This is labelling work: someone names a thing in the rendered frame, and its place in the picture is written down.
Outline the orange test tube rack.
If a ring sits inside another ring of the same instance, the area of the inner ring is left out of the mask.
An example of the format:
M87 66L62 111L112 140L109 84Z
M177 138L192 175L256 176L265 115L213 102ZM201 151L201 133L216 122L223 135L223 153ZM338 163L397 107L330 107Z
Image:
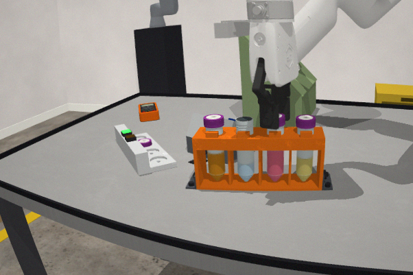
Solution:
M322 127L312 131L300 131L297 127L284 127L281 131L269 131L266 128L253 127L250 131L237 131L236 127L223 127L223 134L218 131L206 131L200 127L192 138L193 159L196 175L196 189L225 191L321 191L325 160L325 134ZM228 151L228 174L216 181L207 173L205 150L245 150L259 151L259 173L253 174L245 182L234 172L233 151ZM289 150L289 173L283 174L273 182L268 174L263 174L263 151ZM316 174L311 174L306 181L301 181L297 174L291 174L292 150L318 150ZM288 178L289 176L289 178ZM228 181L229 177L229 181Z

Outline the purple screw cap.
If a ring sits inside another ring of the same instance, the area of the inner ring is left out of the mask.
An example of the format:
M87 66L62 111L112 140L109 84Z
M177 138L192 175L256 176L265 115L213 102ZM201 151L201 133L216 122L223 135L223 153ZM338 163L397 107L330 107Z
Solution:
M279 113L279 127L285 125L285 115L282 113Z
M220 128L224 125L223 115L207 115L203 117L204 127L206 128Z
M299 115L296 117L296 127L311 129L316 127L316 118L312 115Z
M149 147L152 145L151 139L140 139L138 141L140 142L140 144L142 144L143 147Z

